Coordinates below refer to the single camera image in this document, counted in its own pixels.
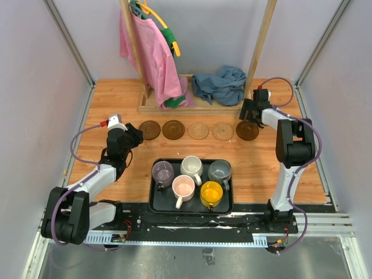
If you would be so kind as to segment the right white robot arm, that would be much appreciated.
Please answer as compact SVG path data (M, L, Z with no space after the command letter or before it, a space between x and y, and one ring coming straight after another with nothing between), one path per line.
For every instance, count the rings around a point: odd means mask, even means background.
M274 194L267 203L263 225L275 233L293 222L293 200L300 177L316 157L314 131L310 119L285 114L270 103L271 93L258 87L252 99L245 99L239 115L259 128L276 130L276 158L280 172Z

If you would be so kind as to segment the brown wooden coaster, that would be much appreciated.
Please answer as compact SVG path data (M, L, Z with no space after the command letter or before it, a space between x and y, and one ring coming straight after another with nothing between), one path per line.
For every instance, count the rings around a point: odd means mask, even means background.
M158 122L148 120L139 125L139 130L143 133L144 140L154 140L161 132L161 128Z
M259 135L259 128L255 123L244 120L237 124L236 133L240 139L245 141L253 141Z
M162 127L162 133L168 140L178 140L185 133L185 127L178 120L169 120Z

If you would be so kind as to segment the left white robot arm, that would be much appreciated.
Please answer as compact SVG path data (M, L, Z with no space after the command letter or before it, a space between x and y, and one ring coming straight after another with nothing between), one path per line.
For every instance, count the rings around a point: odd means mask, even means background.
M55 187L50 191L41 235L61 246L79 245L89 230L101 224L112 230L120 229L124 215L119 212L117 202L100 201L91 205L91 201L121 177L130 165L127 157L143 141L143 132L131 123L109 127L106 148L102 150L100 160L93 163L93 171L67 188Z

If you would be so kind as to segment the grey ceramic mug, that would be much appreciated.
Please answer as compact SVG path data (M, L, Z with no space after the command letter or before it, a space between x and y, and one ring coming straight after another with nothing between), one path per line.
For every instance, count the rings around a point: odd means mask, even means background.
M229 180L232 175L232 168L226 160L215 160L208 169L208 178L210 181L219 183L223 190L229 191Z

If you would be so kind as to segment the woven rattan coaster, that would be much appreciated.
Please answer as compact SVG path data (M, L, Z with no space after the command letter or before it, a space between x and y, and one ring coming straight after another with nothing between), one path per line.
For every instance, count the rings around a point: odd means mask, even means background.
M229 141L234 135L234 129L227 122L218 122L212 127L212 136L219 141Z
M202 140L208 136L209 128L205 123L192 123L188 128L188 134L193 139Z

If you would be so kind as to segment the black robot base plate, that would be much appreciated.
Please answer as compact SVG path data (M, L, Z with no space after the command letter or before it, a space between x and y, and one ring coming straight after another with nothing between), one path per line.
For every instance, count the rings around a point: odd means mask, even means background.
M231 215L185 215L154 213L147 203L121 203L123 221L89 230L87 244L169 244L269 246L298 233L292 224L269 229L261 213L249 214L243 207Z

